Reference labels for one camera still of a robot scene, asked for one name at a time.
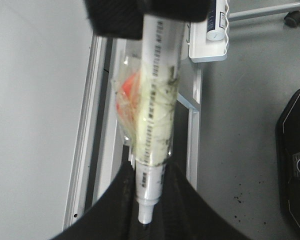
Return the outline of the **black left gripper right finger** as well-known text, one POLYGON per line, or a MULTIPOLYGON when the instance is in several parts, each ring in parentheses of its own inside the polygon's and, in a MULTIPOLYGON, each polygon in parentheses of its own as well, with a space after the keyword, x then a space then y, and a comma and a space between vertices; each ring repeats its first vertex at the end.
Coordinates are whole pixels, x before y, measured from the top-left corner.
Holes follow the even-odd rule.
POLYGON ((247 236, 218 215, 190 185, 174 163, 168 163, 163 191, 151 223, 138 221, 135 172, 121 164, 102 197, 56 240, 246 240, 247 236))

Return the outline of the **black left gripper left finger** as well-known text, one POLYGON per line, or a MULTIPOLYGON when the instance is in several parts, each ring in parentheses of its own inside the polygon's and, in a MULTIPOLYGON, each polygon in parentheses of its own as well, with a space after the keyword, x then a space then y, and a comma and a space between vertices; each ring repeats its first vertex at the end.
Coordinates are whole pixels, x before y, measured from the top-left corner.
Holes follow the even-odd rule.
POLYGON ((144 15, 199 23, 207 18, 208 0, 85 0, 87 17, 101 37, 141 40, 144 15))

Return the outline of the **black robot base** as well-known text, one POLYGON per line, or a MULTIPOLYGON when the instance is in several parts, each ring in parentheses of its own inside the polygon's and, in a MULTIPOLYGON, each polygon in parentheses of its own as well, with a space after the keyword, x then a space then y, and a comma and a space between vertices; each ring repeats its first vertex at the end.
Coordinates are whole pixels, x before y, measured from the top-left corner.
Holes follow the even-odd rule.
POLYGON ((275 138, 280 209, 300 240, 300 89, 282 111, 275 138))

